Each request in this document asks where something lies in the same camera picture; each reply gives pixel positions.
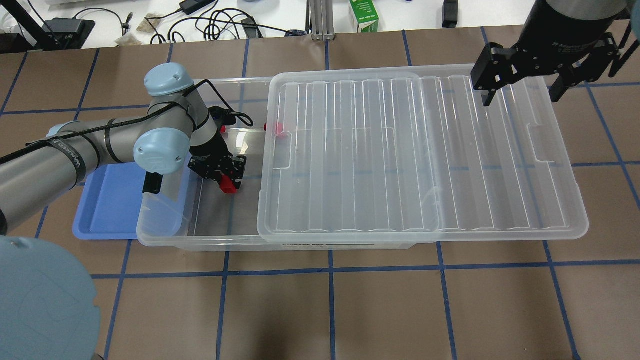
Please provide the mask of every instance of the green box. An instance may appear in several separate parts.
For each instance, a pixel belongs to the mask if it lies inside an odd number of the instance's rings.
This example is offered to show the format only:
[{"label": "green box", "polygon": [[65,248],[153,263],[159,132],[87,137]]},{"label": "green box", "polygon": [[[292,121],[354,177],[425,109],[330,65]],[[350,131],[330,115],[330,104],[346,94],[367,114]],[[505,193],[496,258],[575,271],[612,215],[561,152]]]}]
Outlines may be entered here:
[{"label": "green box", "polygon": [[380,18],[373,0],[350,0],[353,22],[359,33],[377,33]]}]

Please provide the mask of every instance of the cable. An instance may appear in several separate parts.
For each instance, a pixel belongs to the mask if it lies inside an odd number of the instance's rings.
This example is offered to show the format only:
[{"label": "cable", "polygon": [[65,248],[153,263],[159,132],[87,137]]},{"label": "cable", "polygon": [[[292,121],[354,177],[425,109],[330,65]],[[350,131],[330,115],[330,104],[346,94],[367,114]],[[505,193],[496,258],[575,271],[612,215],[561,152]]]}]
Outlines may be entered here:
[{"label": "cable", "polygon": [[165,16],[160,16],[160,17],[145,17],[145,19],[148,19],[148,20],[160,20],[160,19],[166,19],[166,18],[168,18],[169,16],[171,16],[171,15],[175,15],[175,14],[177,14],[177,13],[181,12],[181,11],[182,11],[182,9],[178,9],[178,10],[175,10],[174,12],[172,12],[172,13],[168,13],[168,14],[166,14]]},{"label": "cable", "polygon": [[120,27],[122,29],[122,36],[124,36],[126,34],[125,29],[126,29],[127,24],[122,22],[122,18],[120,18],[120,16],[116,12],[114,12],[112,10],[109,10],[109,9],[105,9],[105,8],[86,8],[84,10],[80,10],[71,19],[77,19],[78,15],[82,14],[83,12],[88,12],[88,11],[91,11],[91,10],[95,10],[95,11],[99,11],[99,12],[108,12],[108,13],[112,13],[113,15],[116,15],[116,17],[118,18],[118,22],[120,23]]},{"label": "cable", "polygon": [[[208,13],[209,11],[214,10],[214,9],[216,8],[216,5],[218,5],[218,2],[219,2],[219,1],[220,1],[220,0],[216,0],[216,1],[213,3],[213,5],[212,5],[210,8],[206,9],[205,11],[203,11],[203,12],[200,14],[200,16],[201,16],[201,17],[203,17],[203,16],[204,16],[204,14]],[[198,21],[199,21],[199,20],[196,20],[196,29],[198,29]]]},{"label": "cable", "polygon": [[618,46],[619,49],[624,49],[625,45],[627,44],[627,40],[629,40],[630,35],[631,35],[631,23],[629,22],[629,25],[627,25],[627,29],[625,30],[625,34],[622,35],[622,40],[620,40],[620,45]]},{"label": "cable", "polygon": [[182,38],[182,42],[187,42],[187,40],[184,39],[184,36],[182,36],[182,34],[180,34],[178,31],[174,31],[173,34],[171,34],[171,41],[172,42],[176,42],[175,41],[175,35],[176,34],[180,35],[180,37]]},{"label": "cable", "polygon": [[622,69],[622,66],[624,66],[624,64],[627,63],[627,60],[629,60],[631,55],[633,55],[633,53],[638,49],[638,47],[640,47],[640,42],[636,40],[633,42],[633,44],[631,44],[631,46],[629,46],[629,48],[627,49],[627,51],[625,51],[625,54],[620,58],[620,60],[614,61],[613,64],[611,64],[611,69],[609,70],[610,78],[613,78],[618,73],[618,71]]},{"label": "cable", "polygon": [[49,24],[47,24],[46,21],[44,21],[44,19],[42,18],[42,16],[40,16],[40,14],[38,13],[38,10],[36,10],[36,8],[33,7],[33,4],[31,4],[31,0],[27,0],[27,3],[29,3],[29,6],[31,7],[31,9],[33,10],[33,12],[38,16],[38,19],[40,19],[40,21],[42,21],[42,23],[44,24],[44,26],[47,27],[47,29],[49,29],[49,33],[55,37],[55,32],[51,29],[51,27],[49,26]]},{"label": "cable", "polygon": [[[171,34],[173,29],[178,24],[180,24],[181,22],[184,22],[184,21],[187,21],[187,20],[207,20],[207,19],[208,19],[207,17],[186,17],[184,19],[178,20],[176,23],[171,25],[171,28],[169,29],[168,35]],[[224,24],[243,25],[241,22],[232,22],[232,21],[223,21],[223,20],[217,20],[217,21],[222,22]],[[286,33],[286,34],[295,35],[294,33],[290,32],[290,31],[274,28],[273,26],[260,25],[260,24],[256,24],[256,26],[258,26],[259,28],[271,29],[271,30],[275,30],[275,31],[281,31],[281,32]]]},{"label": "cable", "polygon": [[151,21],[149,21],[149,19],[145,18],[145,20],[149,23],[149,25],[151,26],[151,28],[156,32],[156,34],[154,36],[151,37],[151,41],[149,42],[150,45],[152,45],[154,43],[154,39],[156,37],[158,37],[160,44],[162,44],[163,42],[166,43],[166,38],[164,36],[162,36],[158,30],[156,29],[156,27],[151,23]]},{"label": "cable", "polygon": [[[231,108],[231,106],[229,105],[229,103],[225,100],[225,98],[222,97],[222,95],[220,94],[218,89],[216,89],[216,87],[213,85],[213,83],[211,83],[211,81],[209,81],[209,80],[203,80],[203,81],[199,82],[198,84],[192,86],[191,88],[185,90],[185,92],[182,93],[182,96],[183,97],[189,96],[191,93],[193,93],[194,91],[198,90],[198,88],[201,87],[204,84],[208,84],[213,89],[213,91],[216,93],[216,95],[220,98],[220,100],[225,104],[225,106],[229,110],[231,110],[231,112],[229,113],[230,115],[234,115],[243,124],[245,124],[247,126],[251,127],[251,126],[254,125],[253,119],[251,119],[251,117],[249,117],[249,115],[247,115],[245,113],[239,113],[239,112],[234,111]],[[18,151],[12,152],[9,155],[3,156],[2,158],[0,158],[0,165],[4,165],[4,164],[8,163],[9,161],[13,161],[13,160],[15,160],[15,159],[17,159],[17,158],[19,158],[21,156],[25,156],[27,154],[30,154],[30,153],[36,151],[36,150],[40,150],[40,149],[43,149],[44,147],[49,146],[49,144],[48,144],[49,140],[53,140],[53,139],[68,140],[68,139],[71,139],[71,138],[76,138],[76,137],[79,137],[79,136],[84,136],[84,135],[87,135],[87,134],[96,133],[98,131],[104,131],[104,130],[108,130],[108,129],[114,129],[116,127],[123,127],[123,126],[139,124],[140,122],[147,121],[147,120],[152,119],[152,118],[154,118],[156,116],[162,115],[162,114],[166,113],[167,111],[169,111],[170,109],[175,108],[176,106],[178,106],[178,104],[176,102],[171,102],[170,104],[168,104],[164,108],[161,108],[158,111],[155,111],[153,113],[147,114],[147,115],[145,115],[143,117],[140,117],[140,118],[137,118],[137,119],[123,121],[123,122],[119,122],[117,124],[93,127],[91,129],[82,130],[82,131],[78,131],[78,132],[74,132],[74,133],[69,133],[69,134],[66,134],[66,135],[53,136],[53,137],[50,137],[50,138],[48,138],[46,140],[38,140],[36,142],[33,142],[33,143],[27,145],[23,149],[20,149]]]},{"label": "cable", "polygon": [[199,82],[196,86],[194,86],[193,88],[187,90],[185,92],[185,94],[187,94],[187,92],[190,94],[192,92],[194,92],[197,88],[199,88],[200,86],[207,84],[211,87],[211,89],[216,93],[216,95],[220,98],[220,100],[222,101],[222,103],[229,109],[231,110],[231,112],[229,113],[229,115],[233,115],[235,117],[238,118],[238,120],[240,120],[244,125],[247,125],[249,127],[253,126],[253,119],[251,119],[251,117],[245,113],[239,113],[236,110],[234,110],[231,105],[229,105],[229,103],[225,100],[224,97],[222,97],[222,95],[220,94],[220,92],[218,91],[218,89],[216,88],[215,85],[213,85],[213,83],[210,80],[202,80],[201,82]]},{"label": "cable", "polygon": [[22,34],[22,37],[26,40],[27,38],[24,36],[24,31],[22,30],[22,25],[18,24],[18,28],[20,29],[20,34]]},{"label": "cable", "polygon": [[[200,28],[198,28],[197,26],[197,21],[196,21],[196,29],[203,33],[204,35],[204,40],[217,40],[220,38],[220,35],[222,34],[222,31],[230,31],[228,29],[229,24],[225,25],[225,27],[223,29],[220,29],[220,27],[216,24],[216,21],[218,21],[218,16],[222,13],[224,15],[226,15],[229,20],[233,21],[236,17],[238,16],[242,16],[242,14],[238,14],[238,15],[234,15],[231,16],[229,15],[225,10],[229,10],[229,9],[224,9],[224,10],[217,10],[216,12],[212,12],[211,16],[209,17],[209,25],[207,25],[207,27],[203,30],[201,30]],[[236,35],[234,35],[234,38],[238,39],[240,38],[240,33],[237,30],[237,26],[234,26],[235,30],[236,30]]]}]

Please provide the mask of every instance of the white table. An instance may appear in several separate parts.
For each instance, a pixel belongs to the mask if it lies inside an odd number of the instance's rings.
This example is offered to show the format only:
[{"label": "white table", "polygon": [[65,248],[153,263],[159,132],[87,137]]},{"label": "white table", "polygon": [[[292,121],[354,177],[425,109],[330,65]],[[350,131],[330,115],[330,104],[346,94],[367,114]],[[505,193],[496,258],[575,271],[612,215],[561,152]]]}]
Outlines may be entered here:
[{"label": "white table", "polygon": [[[533,2],[534,0],[460,0],[458,27],[523,24]],[[48,5],[44,0],[32,0],[32,3],[45,19],[71,18],[78,11],[89,7],[108,8],[118,13],[123,20],[132,12],[134,16],[131,25],[135,31],[147,13],[164,15],[173,12],[179,8],[180,0],[87,0],[60,5]],[[442,24],[442,0],[375,0],[374,3],[381,18],[380,31],[435,29],[440,28]],[[258,24],[286,30],[304,30],[306,5],[307,0],[259,0],[253,3],[245,0],[220,0],[216,8],[239,8],[252,15]],[[202,12],[203,10],[200,10],[191,16]],[[351,23],[348,0],[334,0],[333,12],[336,33],[355,32],[355,27]],[[175,21],[185,17],[183,13],[173,15],[164,21],[158,30],[166,36],[169,27]],[[115,46],[113,41],[120,37],[120,27],[113,14],[86,12],[80,18],[96,22],[95,29],[84,47]],[[194,20],[183,22],[178,25],[177,30],[189,42],[202,41],[202,34],[195,30],[194,23]],[[283,36],[281,32],[270,29],[261,31],[265,37]],[[135,33],[135,35],[144,43],[148,43],[151,39],[151,35],[143,33]],[[222,38],[232,37],[225,32]]]}]

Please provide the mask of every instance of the blue tape grid line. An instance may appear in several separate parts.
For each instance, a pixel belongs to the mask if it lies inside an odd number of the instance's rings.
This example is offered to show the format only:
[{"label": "blue tape grid line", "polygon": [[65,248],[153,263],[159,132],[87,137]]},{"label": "blue tape grid line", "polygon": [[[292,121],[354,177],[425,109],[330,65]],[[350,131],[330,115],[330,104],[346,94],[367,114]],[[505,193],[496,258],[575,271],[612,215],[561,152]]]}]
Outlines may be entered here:
[{"label": "blue tape grid line", "polygon": [[[484,30],[484,28],[481,28],[482,34],[483,34],[483,38],[485,40],[485,42],[488,41],[487,37],[486,37],[486,31]],[[408,46],[408,41],[406,39],[406,32],[403,31],[403,42],[404,42],[404,46],[405,46],[405,50],[406,50],[406,55],[407,55],[407,62],[409,64],[409,66],[412,65],[411,62],[411,55],[410,55],[410,51],[409,51],[409,46]],[[173,44],[171,44],[170,46],[170,50],[169,50],[169,54],[168,54],[168,61],[171,60],[171,56],[172,56],[172,47]],[[325,45],[325,63],[326,63],[326,68],[329,68],[329,53],[328,53],[328,48],[329,48],[329,44],[328,42]],[[248,51],[249,51],[249,40],[246,41],[246,45],[245,45],[245,52],[244,52],[244,65],[243,65],[243,77],[246,77],[246,66],[247,66],[247,59],[248,59]],[[10,90],[8,92],[8,95],[6,96],[6,99],[4,100],[3,106],[0,109],[0,115],[6,114],[6,115],[13,115],[13,114],[30,114],[30,113],[59,113],[59,112],[73,112],[76,111],[76,118],[77,118],[77,113],[79,113],[80,111],[99,111],[99,110],[120,110],[120,109],[135,109],[135,108],[146,108],[147,105],[133,105],[133,106],[108,106],[108,107],[99,107],[99,108],[82,108],[82,103],[84,101],[84,97],[86,95],[86,91],[88,89],[88,84],[90,83],[90,78],[92,76],[92,73],[95,69],[95,64],[97,61],[97,57],[98,57],[98,53],[99,50],[97,50],[96,55],[94,57],[93,60],[93,64],[92,64],[92,68],[90,70],[90,75],[87,79],[84,91],[83,91],[83,95],[82,98],[80,100],[80,104],[78,106],[78,108],[76,109],[53,109],[53,110],[33,110],[33,111],[5,111],[6,106],[8,104],[8,101],[10,99],[10,96],[15,88],[15,85],[17,83],[17,80],[20,76],[20,73],[22,72],[22,69],[24,67],[24,64],[26,62],[26,58],[27,58],[27,54],[24,55],[22,62],[20,64],[20,67],[17,71],[16,77],[13,80],[13,83],[10,87]],[[623,171],[625,173],[625,177],[627,178],[627,181],[631,187],[632,193],[634,195],[634,199],[636,200],[636,204],[638,205],[638,207],[640,208],[640,200],[638,199],[638,195],[636,192],[636,189],[633,185],[633,182],[628,174],[628,171],[626,169],[626,165],[640,165],[640,161],[623,161],[621,154],[613,140],[613,137],[611,135],[611,132],[609,131],[609,128],[606,124],[606,121],[604,119],[604,116],[602,115],[602,112],[600,111],[600,108],[597,105],[595,96],[593,95],[593,92],[591,91],[592,87],[615,87],[615,86],[640,86],[640,83],[611,83],[611,84],[584,84],[584,85],[580,85],[580,87],[584,87],[587,88],[588,92],[589,92],[589,96],[593,102],[594,107],[596,108],[596,112],[598,113],[598,116],[600,117],[600,120],[602,122],[602,125],[605,128],[605,132],[607,133],[607,137],[609,138],[609,141],[611,142],[612,147],[614,148],[614,151],[616,153],[616,157],[618,158],[618,162],[605,162],[605,163],[576,163],[573,164],[572,166],[574,167],[600,167],[600,166],[621,166],[623,168]],[[42,230],[42,226],[44,224],[44,220],[46,217],[48,211],[48,207],[45,208],[42,212],[42,216],[40,219],[40,223],[38,225],[38,230],[36,231],[36,237],[40,236],[40,232]],[[448,303],[448,293],[446,290],[446,280],[445,280],[445,274],[444,274],[444,270],[470,270],[470,269],[491,269],[491,268],[531,268],[531,267],[550,267],[551,272],[552,272],[552,278],[554,280],[554,286],[556,287],[556,293],[558,296],[558,301],[560,304],[560,308],[561,308],[561,312],[563,315],[563,321],[565,321],[565,326],[567,328],[567,332],[568,332],[568,336],[570,337],[570,344],[572,346],[572,352],[573,352],[573,356],[577,359],[579,359],[579,355],[577,353],[577,349],[575,348],[575,341],[573,340],[573,336],[571,333],[571,328],[569,326],[568,323],[568,317],[566,315],[566,309],[564,308],[564,302],[562,300],[562,295],[559,289],[559,283],[557,281],[557,276],[555,273],[555,267],[559,267],[559,266],[604,266],[604,265],[640,265],[640,259],[619,259],[619,260],[597,260],[597,261],[560,261],[560,262],[553,262],[552,258],[551,258],[551,253],[548,249],[548,243],[546,241],[543,242],[544,247],[545,247],[545,252],[547,253],[547,259],[548,261],[546,263],[503,263],[503,264],[476,264],[476,265],[446,265],[444,264],[444,257],[442,255],[442,248],[440,246],[440,244],[437,244],[438,247],[438,260],[439,260],[439,265],[425,265],[425,266],[379,266],[379,267],[375,267],[375,266],[371,266],[371,267],[346,267],[346,268],[334,268],[333,267],[333,252],[329,252],[329,257],[330,257],[330,267],[329,268],[306,268],[306,269],[290,269],[290,270],[266,270],[266,271],[236,271],[236,272],[229,272],[228,270],[228,259],[229,259],[229,253],[227,252],[225,254],[225,267],[224,267],[224,271],[222,272],[184,272],[184,273],[169,273],[169,274],[126,274],[126,266],[128,263],[128,259],[129,259],[129,253],[131,250],[131,243],[132,241],[129,240],[127,243],[127,250],[125,251],[125,256],[124,256],[124,260],[123,260],[123,264],[122,264],[122,270],[120,272],[120,274],[97,274],[97,275],[93,275],[92,278],[94,279],[118,279],[118,291],[116,293],[116,299],[115,299],[115,303],[114,303],[114,309],[112,312],[112,316],[111,316],[111,323],[109,326],[109,334],[108,334],[108,341],[107,341],[107,345],[105,348],[105,358],[108,358],[108,354],[109,354],[109,349],[110,349],[110,344],[111,344],[111,338],[113,335],[113,326],[115,324],[115,319],[116,319],[116,315],[117,315],[117,308],[118,308],[118,304],[119,304],[119,300],[120,300],[120,295],[122,292],[122,285],[124,283],[124,279],[149,279],[149,278],[172,278],[172,277],[202,277],[202,276],[222,276],[223,277],[223,288],[221,290],[221,306],[220,306],[220,319],[219,319],[219,328],[218,328],[218,340],[217,340],[217,352],[216,352],[216,358],[220,358],[220,346],[221,346],[221,336],[222,336],[222,328],[223,328],[223,315],[224,315],[224,301],[225,301],[225,292],[226,292],[226,278],[228,276],[262,276],[262,275],[287,275],[287,274],[315,274],[315,273],[329,273],[330,274],[330,313],[332,314],[330,317],[330,327],[331,327],[331,332],[332,332],[332,360],[335,359],[335,304],[333,302],[333,275],[336,272],[386,272],[386,271],[435,271],[435,270],[439,270],[442,272],[442,283],[443,283],[443,296],[444,296],[444,300],[445,300],[445,312],[447,313],[447,325],[449,326],[449,337],[450,337],[450,341],[452,343],[451,348],[452,348],[452,357],[454,359],[457,358],[457,353],[456,353],[456,349],[455,349],[455,342],[454,342],[454,336],[453,336],[453,329],[452,329],[452,323],[451,323],[451,310],[449,309],[449,303]]]},{"label": "blue tape grid line", "polygon": [[[409,66],[413,66],[411,61],[411,51],[409,49],[409,41],[406,37],[406,31],[402,30],[402,38],[404,43],[404,51],[406,53],[406,62]],[[458,350],[456,349],[456,337],[453,331],[453,320],[451,318],[451,307],[449,305],[449,290],[447,289],[447,275],[445,274],[444,256],[442,254],[442,244],[436,243],[438,251],[438,270],[440,271],[440,284],[442,286],[442,299],[444,302],[444,312],[447,319],[447,332],[449,333],[449,346],[451,348],[451,359],[458,360]]]},{"label": "blue tape grid line", "polygon": [[169,44],[169,55],[166,57],[166,62],[171,62],[171,57],[173,56],[173,43]]},{"label": "blue tape grid line", "polygon": [[406,52],[406,62],[409,66],[413,66],[411,61],[411,52],[409,51],[409,41],[406,39],[406,31],[402,30],[402,40],[404,42],[404,51]]},{"label": "blue tape grid line", "polygon": [[329,335],[331,343],[331,360],[335,360],[335,286],[333,285],[333,250],[329,250],[327,253],[329,257]]},{"label": "blue tape grid line", "polygon": [[20,77],[20,73],[22,72],[22,68],[24,67],[24,63],[27,62],[27,55],[29,53],[24,53],[24,56],[22,57],[22,62],[20,62],[20,67],[18,68],[18,71],[15,73],[15,78],[13,78],[13,82],[11,83],[11,87],[9,88],[9,92],[6,94],[6,98],[4,98],[4,102],[2,104],[2,108],[0,108],[0,116],[2,116],[2,114],[4,114],[4,110],[6,109],[6,105],[9,103],[9,98],[11,97],[11,94],[13,93],[13,89],[15,88],[15,84],[18,82],[18,78]]},{"label": "blue tape grid line", "polygon": [[447,318],[447,329],[449,331],[449,345],[451,346],[451,359],[458,360],[458,350],[456,349],[456,338],[453,332],[453,320],[451,318],[451,307],[449,305],[449,290],[447,289],[447,275],[445,274],[444,256],[442,254],[442,244],[436,243],[438,250],[438,267],[440,270],[440,282],[442,283],[442,298],[444,300],[444,313]]},{"label": "blue tape grid line", "polygon": [[556,296],[558,299],[558,304],[560,305],[560,314],[562,315],[564,329],[566,330],[567,337],[569,338],[569,346],[571,347],[573,360],[580,360],[580,354],[578,354],[578,349],[575,346],[573,331],[571,330],[571,324],[569,323],[569,316],[567,316],[566,314],[564,299],[562,296],[562,291],[560,290],[560,282],[558,281],[558,276],[556,274],[556,267],[553,265],[554,260],[551,257],[551,250],[549,250],[549,243],[547,240],[545,240],[542,242],[542,245],[544,246],[545,254],[547,255],[547,263],[549,263],[549,270],[551,271],[551,279],[553,280],[554,288],[556,289]]},{"label": "blue tape grid line", "polygon": [[[483,34],[483,38],[484,38],[484,43],[488,44],[488,38],[486,36],[486,31],[484,30],[484,28],[481,28],[482,34]],[[515,134],[515,140],[516,140],[516,146],[518,147],[518,152],[520,153],[520,161],[523,164],[526,164],[526,159],[524,156],[524,152],[522,151],[522,145],[520,144],[520,136],[518,135],[518,130],[515,124],[515,121],[513,119],[513,116],[511,116],[511,110],[509,109],[509,104],[507,104],[507,113],[509,115],[509,119],[511,120],[511,127],[513,128],[513,132]],[[531,181],[531,176],[529,174],[529,169],[527,167],[524,167],[524,172],[525,172],[525,177],[527,178],[527,183],[529,185],[529,191],[531,193],[531,198],[533,199],[533,204],[534,207],[536,209],[536,216],[538,217],[538,223],[540,225],[540,227],[543,226],[543,219],[542,219],[542,215],[540,213],[540,207],[538,206],[538,201],[536,200],[536,196],[535,196],[535,192],[533,189],[533,184]],[[556,297],[558,300],[558,305],[560,307],[561,310],[561,316],[563,318],[563,322],[564,322],[564,329],[566,331],[566,335],[567,338],[569,340],[569,344],[571,347],[571,351],[573,354],[573,358],[575,360],[580,360],[580,355],[578,353],[577,347],[575,346],[575,340],[573,338],[573,331],[571,330],[571,323],[569,322],[569,318],[566,314],[565,306],[564,306],[564,299],[562,296],[562,291],[560,290],[560,284],[557,280],[557,275],[556,275],[556,268],[553,266],[552,264],[552,257],[551,257],[551,251],[548,249],[548,243],[547,241],[543,241],[543,246],[545,248],[545,253],[547,254],[547,263],[549,264],[549,270],[551,273],[551,277],[552,280],[554,282],[554,289],[556,291]]]},{"label": "blue tape grid line", "polygon": [[[546,268],[549,266],[574,267],[574,266],[625,266],[640,265],[640,259],[618,260],[581,260],[581,261],[552,261],[549,263],[495,263],[495,264],[457,264],[457,265],[412,265],[412,266],[358,266],[337,268],[298,268],[284,270],[240,270],[228,271],[227,276],[275,276],[275,275],[301,275],[301,274],[330,274],[351,272],[406,272],[406,271],[441,271],[444,270],[489,270],[489,269],[514,269],[514,268]],[[224,271],[211,272],[169,272],[149,274],[125,274],[125,279],[171,279],[179,277],[221,277]],[[120,274],[95,274],[93,279],[119,279]]]},{"label": "blue tape grid line", "polygon": [[91,69],[89,70],[89,75],[86,77],[86,83],[84,84],[84,89],[82,91],[82,96],[80,96],[80,102],[78,103],[78,107],[76,109],[76,115],[74,116],[74,121],[78,120],[78,116],[80,116],[80,111],[82,111],[82,104],[84,103],[84,97],[86,96],[86,91],[89,89],[89,83],[91,82],[91,78],[93,76],[93,71],[95,70],[95,64],[98,62],[98,56],[100,55],[100,49],[95,50],[95,56],[93,56],[93,63],[91,64]]},{"label": "blue tape grid line", "polygon": [[622,160],[622,153],[618,149],[618,146],[616,145],[616,142],[613,139],[613,135],[611,134],[611,130],[609,129],[609,126],[607,125],[607,121],[604,119],[604,115],[602,114],[602,110],[600,109],[600,107],[598,105],[598,101],[596,101],[596,97],[595,97],[595,95],[593,95],[593,91],[591,89],[591,85],[589,83],[584,83],[584,85],[585,85],[585,87],[587,89],[587,93],[589,93],[589,98],[591,98],[591,102],[593,103],[593,107],[595,108],[596,113],[598,113],[598,118],[600,118],[600,122],[602,123],[602,127],[604,128],[605,133],[607,133],[607,138],[609,139],[609,143],[611,144],[611,147],[613,148],[613,152],[616,154],[616,158],[618,159],[618,165],[622,168],[622,172],[624,173],[625,178],[627,179],[627,183],[629,184],[629,188],[631,190],[631,194],[633,195],[634,200],[636,201],[636,206],[638,207],[638,209],[640,209],[640,199],[638,197],[638,193],[636,191],[636,187],[634,185],[634,182],[633,182],[633,180],[631,180],[631,175],[629,174],[629,171],[627,169],[627,164],[624,162],[624,160]]},{"label": "blue tape grid line", "polygon": [[222,271],[222,287],[220,290],[220,313],[218,314],[218,336],[216,338],[216,360],[220,360],[222,351],[222,329],[225,319],[225,301],[227,299],[227,279],[229,271],[229,251],[225,253],[225,266]]},{"label": "blue tape grid line", "polygon": [[113,339],[113,329],[116,324],[116,317],[118,316],[118,306],[120,305],[120,296],[122,295],[122,286],[124,285],[125,274],[127,273],[127,264],[129,263],[129,254],[131,253],[132,240],[127,240],[127,250],[124,252],[124,258],[122,260],[122,268],[120,269],[120,275],[118,277],[118,290],[116,291],[116,298],[113,301],[113,310],[111,311],[111,320],[109,321],[109,331],[107,332],[107,341],[104,345],[104,359],[109,359],[109,351],[111,350],[111,340]]},{"label": "blue tape grid line", "polygon": [[[242,77],[246,77],[246,66],[249,59],[249,39],[246,39],[246,43],[244,45],[244,60],[242,66]],[[244,104],[244,84],[240,86],[240,108],[238,111],[242,111]],[[227,234],[231,235],[233,233],[233,222],[234,222],[234,205],[236,201],[236,196],[233,195],[231,199],[231,204],[229,206],[229,220],[227,223]],[[222,351],[222,331],[224,329],[224,319],[225,319],[225,302],[227,299],[227,279],[229,275],[229,257],[230,252],[227,251],[225,253],[225,264],[222,270],[222,286],[220,290],[220,311],[218,313],[218,335],[216,337],[216,360],[220,360],[220,354]]]},{"label": "blue tape grid line", "polygon": [[40,238],[40,232],[42,232],[42,226],[44,225],[44,219],[47,217],[48,210],[49,210],[48,206],[45,206],[45,208],[42,210],[42,215],[40,216],[40,222],[38,223],[38,229],[36,230],[36,234],[34,236],[34,238],[36,239]]}]

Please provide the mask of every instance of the table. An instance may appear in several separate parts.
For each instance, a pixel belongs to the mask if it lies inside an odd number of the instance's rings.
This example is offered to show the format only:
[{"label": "table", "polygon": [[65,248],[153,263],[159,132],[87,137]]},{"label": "table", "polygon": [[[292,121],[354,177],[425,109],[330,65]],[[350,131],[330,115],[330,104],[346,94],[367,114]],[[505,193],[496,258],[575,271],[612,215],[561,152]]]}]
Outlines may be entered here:
[{"label": "table", "polygon": [[[458,27],[500,26],[524,24],[534,0],[464,0],[460,1],[460,18]],[[124,20],[129,12],[133,12],[131,21],[133,29],[138,27],[147,13],[167,14],[179,8],[180,0],[87,0],[77,3],[48,5],[44,0],[32,0],[33,5],[45,19],[53,17],[71,18],[82,9],[101,7],[115,11]],[[442,0],[376,0],[376,9],[381,17],[380,31],[400,31],[413,29],[436,29],[442,25]],[[305,29],[305,14],[307,0],[259,0],[247,2],[245,0],[220,0],[217,9],[240,8],[253,15],[259,24],[274,26],[285,30]],[[352,33],[355,27],[351,22],[349,3],[334,1],[334,26],[336,33]],[[186,15],[176,15],[169,18],[159,27],[159,31],[166,35],[171,24]],[[93,33],[87,39],[85,48],[111,47],[120,37],[118,20],[107,12],[87,12],[81,19],[96,22]],[[186,40],[202,41],[202,34],[195,31],[193,22],[179,26],[179,31]],[[265,37],[282,37],[279,31],[261,30]],[[136,36],[148,44],[151,35],[136,33]]]},{"label": "table", "polygon": [[[620,38],[626,22],[613,31]],[[168,60],[194,78],[475,61],[519,27],[230,40],[0,56],[0,153],[59,123],[144,114]],[[356,56],[364,53],[370,56]],[[80,241],[73,189],[12,235],[73,253],[117,359],[635,359],[640,354],[640,58],[554,105],[591,227],[573,241],[409,250],[184,252]]]}]

